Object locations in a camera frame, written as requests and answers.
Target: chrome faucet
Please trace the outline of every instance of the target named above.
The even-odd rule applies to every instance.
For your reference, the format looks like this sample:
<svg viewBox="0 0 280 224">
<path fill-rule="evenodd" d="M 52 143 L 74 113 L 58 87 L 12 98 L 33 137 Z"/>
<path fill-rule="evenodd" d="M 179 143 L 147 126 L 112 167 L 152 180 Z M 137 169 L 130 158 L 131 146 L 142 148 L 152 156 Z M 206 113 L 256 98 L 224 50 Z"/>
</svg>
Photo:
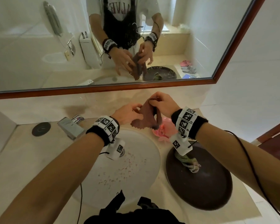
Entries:
<svg viewBox="0 0 280 224">
<path fill-rule="evenodd" d="M 79 115 L 72 119 L 64 117 L 57 123 L 57 125 L 60 126 L 70 139 L 75 140 L 85 132 L 85 129 L 78 125 L 83 120 L 85 119 Z"/>
</svg>

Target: toilet tank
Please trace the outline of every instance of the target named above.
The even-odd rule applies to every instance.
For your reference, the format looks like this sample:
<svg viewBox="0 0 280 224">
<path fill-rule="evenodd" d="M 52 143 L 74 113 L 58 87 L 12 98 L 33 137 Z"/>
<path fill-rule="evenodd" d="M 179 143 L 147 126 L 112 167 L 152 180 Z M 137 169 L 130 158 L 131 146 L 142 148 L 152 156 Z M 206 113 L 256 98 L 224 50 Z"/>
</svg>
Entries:
<svg viewBox="0 0 280 224">
<path fill-rule="evenodd" d="M 96 50 L 95 46 L 93 45 L 91 34 L 88 37 L 83 38 L 82 34 L 80 36 L 80 45 L 83 51 L 84 59 L 86 63 L 92 69 L 100 69 L 101 68 L 101 59 Z"/>
</svg>

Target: sink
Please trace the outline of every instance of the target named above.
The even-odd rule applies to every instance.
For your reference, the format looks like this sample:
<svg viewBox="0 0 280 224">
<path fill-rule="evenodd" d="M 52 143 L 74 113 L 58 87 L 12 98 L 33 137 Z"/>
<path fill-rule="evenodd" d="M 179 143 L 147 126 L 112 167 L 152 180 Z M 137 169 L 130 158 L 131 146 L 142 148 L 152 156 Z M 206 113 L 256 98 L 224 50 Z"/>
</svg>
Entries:
<svg viewBox="0 0 280 224">
<path fill-rule="evenodd" d="M 114 83 L 130 83 L 135 82 L 135 79 L 132 76 L 101 76 L 96 79 L 93 79 L 95 85 L 102 84 L 114 84 Z"/>
<path fill-rule="evenodd" d="M 122 129 L 116 137 L 126 142 L 124 155 L 118 160 L 111 160 L 104 154 L 98 157 L 82 182 L 82 203 L 102 209 L 122 190 L 124 206 L 139 200 L 157 178 L 161 164 L 157 146 L 136 131 Z M 81 200 L 80 187 L 73 196 Z"/>
</svg>

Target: forearm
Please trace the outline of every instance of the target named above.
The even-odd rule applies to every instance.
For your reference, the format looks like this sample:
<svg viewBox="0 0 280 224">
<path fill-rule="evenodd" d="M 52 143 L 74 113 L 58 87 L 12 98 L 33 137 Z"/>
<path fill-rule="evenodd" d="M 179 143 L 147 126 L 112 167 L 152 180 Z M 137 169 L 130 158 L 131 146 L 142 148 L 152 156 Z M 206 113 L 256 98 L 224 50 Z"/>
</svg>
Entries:
<svg viewBox="0 0 280 224">
<path fill-rule="evenodd" d="M 89 23 L 92 33 L 94 34 L 98 42 L 102 45 L 103 41 L 107 39 L 108 36 L 101 26 L 101 16 L 98 14 L 90 15 Z"/>
<path fill-rule="evenodd" d="M 0 217 L 0 224 L 53 223 L 103 146 L 103 140 L 94 133 L 74 142 L 19 193 Z"/>
<path fill-rule="evenodd" d="M 196 139 L 230 172 L 263 196 L 248 159 L 232 134 L 205 123 L 199 129 Z M 241 141 L 252 160 L 265 193 L 280 211 L 280 161 L 261 148 Z"/>
<path fill-rule="evenodd" d="M 151 32 L 156 33 L 159 38 L 164 27 L 163 17 L 160 13 L 157 13 L 153 15 L 152 19 L 153 19 L 153 28 Z"/>
</svg>

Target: wooden mirror frame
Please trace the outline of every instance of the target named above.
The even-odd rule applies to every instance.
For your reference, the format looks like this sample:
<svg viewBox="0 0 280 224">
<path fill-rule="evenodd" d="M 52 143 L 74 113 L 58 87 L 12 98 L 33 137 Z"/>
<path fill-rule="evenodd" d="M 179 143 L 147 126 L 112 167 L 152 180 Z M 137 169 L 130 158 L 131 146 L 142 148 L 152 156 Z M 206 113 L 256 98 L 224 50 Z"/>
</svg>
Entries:
<svg viewBox="0 0 280 224">
<path fill-rule="evenodd" d="M 248 13 L 240 23 L 237 33 L 232 37 L 228 48 L 222 56 L 212 78 L 204 79 L 191 79 L 191 80 L 174 80 L 168 82 L 141 82 L 134 84 L 120 84 L 120 85 L 97 85 L 89 87 L 62 87 L 62 88 L 49 88 L 49 89 L 36 89 L 27 91 L 15 91 L 15 92 L 0 92 L 0 99 L 8 98 L 21 98 L 21 97 L 39 97 L 39 96 L 53 96 L 64 94 L 78 94 L 78 93 L 95 93 L 105 91 L 117 91 L 117 90 L 136 90 L 136 89 L 148 89 L 148 88 L 161 88 L 161 87 L 173 87 L 173 86 L 192 86 L 192 85 L 205 85 L 216 84 L 233 56 L 235 50 L 242 41 L 244 35 L 249 29 L 251 23 L 256 17 L 258 11 L 263 5 L 265 0 L 252 0 Z"/>
</svg>

